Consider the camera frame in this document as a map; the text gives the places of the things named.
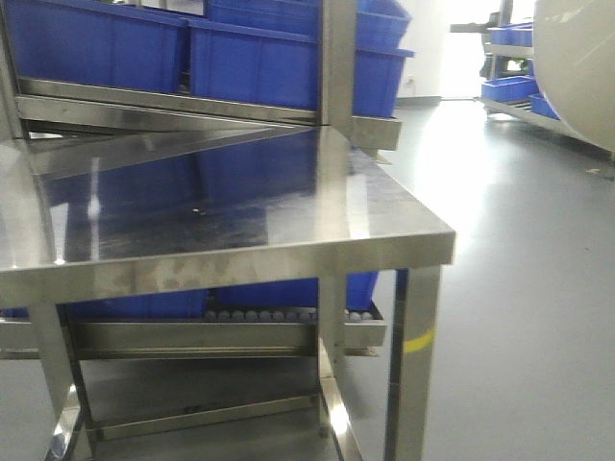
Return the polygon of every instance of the yellow tape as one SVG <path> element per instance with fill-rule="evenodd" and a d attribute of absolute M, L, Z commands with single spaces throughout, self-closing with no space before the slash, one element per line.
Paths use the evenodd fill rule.
<path fill-rule="evenodd" d="M 418 338 L 408 339 L 404 342 L 404 353 L 413 353 L 421 351 L 433 342 L 435 337 L 435 328 L 430 329 L 423 336 Z"/>

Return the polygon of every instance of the table leg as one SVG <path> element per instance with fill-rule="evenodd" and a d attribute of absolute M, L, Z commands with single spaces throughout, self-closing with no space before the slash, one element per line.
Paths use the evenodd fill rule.
<path fill-rule="evenodd" d="M 318 279 L 318 376 L 342 377 L 341 365 L 344 359 L 344 310 L 346 308 L 346 275 L 321 277 Z M 321 396 L 318 405 L 320 433 L 330 433 L 330 419 Z"/>
<path fill-rule="evenodd" d="M 439 266 L 397 271 L 385 461 L 422 458 L 439 285 Z"/>
<path fill-rule="evenodd" d="M 68 390 L 72 385 L 76 388 L 86 426 L 79 433 L 73 460 L 85 461 L 93 457 L 92 442 L 86 435 L 86 427 L 91 426 L 92 418 L 81 366 L 73 351 L 72 338 L 63 311 L 64 309 L 54 304 L 38 304 L 28 309 L 49 396 L 58 419 L 62 415 Z"/>

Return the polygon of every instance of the stainless steel table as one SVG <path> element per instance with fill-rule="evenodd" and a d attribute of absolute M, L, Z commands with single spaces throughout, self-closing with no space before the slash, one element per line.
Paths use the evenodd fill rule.
<path fill-rule="evenodd" d="M 97 439 L 288 411 L 311 400 L 101 426 L 89 411 L 80 359 L 104 351 L 266 356 L 300 349 L 305 338 L 296 336 L 306 331 L 202 322 L 79 326 L 62 303 L 318 278 L 318 324 L 307 352 L 319 357 L 321 421 L 341 458 L 361 459 L 337 385 L 355 341 L 347 341 L 344 320 L 346 276 L 396 269 L 385 458 L 418 461 L 440 265 L 451 262 L 454 241 L 446 224 L 333 128 L 7 141 L 0 144 L 0 307 L 27 306 L 30 322 L 0 323 L 0 352 L 42 362 L 59 418 L 49 459 L 73 452 L 88 459 Z"/>

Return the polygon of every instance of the shelving unit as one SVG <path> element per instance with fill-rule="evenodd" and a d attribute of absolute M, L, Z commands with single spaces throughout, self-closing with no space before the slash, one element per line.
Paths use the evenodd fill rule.
<path fill-rule="evenodd" d="M 505 113 L 518 118 L 519 120 L 523 120 L 524 122 L 531 123 L 532 125 L 536 125 L 556 133 L 565 134 L 566 136 L 574 137 L 584 142 L 589 142 L 587 139 L 568 128 L 568 126 L 560 120 L 555 120 L 554 118 L 532 112 L 530 110 L 529 99 L 510 101 L 506 103 L 499 103 L 497 101 L 492 101 L 485 98 L 479 98 L 479 101 L 481 101 L 485 108 L 490 110 L 492 113 Z"/>
<path fill-rule="evenodd" d="M 0 358 L 40 360 L 58 421 L 45 459 L 85 461 L 102 440 L 312 407 L 320 421 L 315 429 L 333 437 L 339 458 L 360 461 L 338 381 L 345 355 L 373 355 L 384 320 L 373 311 L 376 320 L 346 322 L 347 275 L 394 269 L 384 459 L 421 460 L 440 266 L 451 262 L 455 233 L 355 147 L 395 149 L 400 129 L 394 119 L 353 116 L 356 11 L 354 0 L 323 0 L 319 110 L 305 110 L 20 79 L 0 0 L 0 157 L 6 160 L 0 162 L 6 230 L 0 255 L 7 256 L 0 258 L 0 308 L 27 307 L 29 313 L 28 320 L 0 319 Z M 41 144 L 29 139 L 35 131 L 88 136 Z M 90 135 L 95 133 L 106 136 Z M 251 184 L 250 212 L 203 192 L 199 200 L 206 211 L 181 202 L 173 208 L 177 214 L 169 215 L 171 208 L 158 206 L 134 225 L 130 219 L 139 212 L 129 211 L 143 205 L 139 198 L 119 197 L 112 182 L 99 181 L 100 175 L 129 168 L 145 177 L 143 165 L 157 160 L 194 169 L 205 151 L 210 158 L 220 147 L 236 153 L 239 144 L 250 148 L 274 138 L 284 146 L 251 151 L 248 160 L 259 165 L 263 156 L 301 153 L 307 161 L 296 162 L 292 171 L 304 183 L 290 182 L 291 190 L 276 193 L 268 189 L 264 198 L 258 182 Z M 228 167 L 231 157 L 218 152 L 209 174 Z M 267 173 L 267 186 L 289 184 L 282 169 Z M 71 182 L 76 177 L 83 181 Z M 347 197 L 353 177 L 361 178 L 361 206 L 351 206 Z M 207 182 L 195 187 L 207 190 Z M 56 226 L 50 197 L 62 190 L 70 193 L 59 202 L 72 213 Z M 114 210 L 100 229 L 105 210 L 92 202 L 98 194 Z M 150 206 L 152 198 L 140 200 Z M 84 218 L 79 213 L 88 203 Z M 208 206 L 214 212 L 207 213 Z M 62 307 L 301 278 L 318 278 L 318 318 L 308 325 L 200 320 L 94 325 L 69 318 Z M 199 411 L 184 408 L 115 425 L 93 418 L 80 364 L 99 358 L 297 355 L 317 358 L 313 395 L 289 398 L 285 391 L 275 400 L 213 409 L 197 404 Z"/>
<path fill-rule="evenodd" d="M 508 24 L 512 8 L 513 0 L 503 0 L 501 4 L 500 26 Z M 490 53 L 495 58 L 491 67 L 490 79 L 499 78 L 505 59 L 530 60 L 534 56 L 534 49 L 531 46 L 505 45 L 498 43 L 487 43 L 485 45 L 485 52 Z M 486 98 L 479 98 L 479 101 L 483 103 L 488 114 L 505 113 L 532 125 L 588 142 L 587 139 L 575 133 L 562 121 L 532 112 L 529 99 L 498 102 Z"/>

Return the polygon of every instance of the stainless steel rack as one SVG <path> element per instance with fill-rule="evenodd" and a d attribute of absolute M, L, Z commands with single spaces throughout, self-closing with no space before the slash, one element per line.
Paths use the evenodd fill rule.
<path fill-rule="evenodd" d="M 352 116 L 356 1 L 322 2 L 318 111 L 20 79 L 1 7 L 2 2 L 0 307 L 26 306 L 29 321 L 2 319 L 0 358 L 38 358 L 42 364 L 58 418 L 46 459 L 83 461 L 93 457 L 99 440 L 309 406 L 320 411 L 321 431 L 332 435 L 340 459 L 362 459 L 338 381 L 345 355 L 372 354 L 385 326 L 377 312 L 374 321 L 345 322 L 346 275 L 396 269 L 384 458 L 419 461 L 440 266 L 451 262 L 455 234 L 353 147 L 372 155 L 393 149 L 400 129 L 395 120 Z M 37 141 L 29 139 L 34 131 L 87 135 Z M 102 234 L 97 244 L 88 240 L 91 251 L 83 254 L 59 253 L 83 248 L 85 241 L 78 232 L 59 237 L 47 200 L 53 181 L 76 175 L 91 181 L 98 171 L 265 139 L 292 142 L 296 136 L 314 140 L 313 184 L 308 193 L 253 204 L 261 213 L 241 226 L 262 229 L 257 225 L 272 201 L 283 211 L 277 221 L 267 221 L 267 234 L 258 240 L 237 239 L 232 232 L 213 238 L 207 226 L 195 222 L 182 228 L 178 250 L 164 241 L 153 243 L 156 229 L 169 224 L 161 217 L 130 235 L 110 239 Z M 348 206 L 347 187 L 355 177 L 361 177 L 365 197 L 360 207 Z M 74 193 L 86 198 L 91 191 Z M 215 227 L 221 218 L 207 219 Z M 289 223 L 303 231 L 300 237 L 288 231 Z M 62 307 L 80 300 L 308 277 L 319 279 L 319 316 L 312 324 L 79 323 Z M 99 358 L 305 354 L 318 357 L 315 396 L 115 425 L 92 418 L 81 370 L 82 360 Z"/>

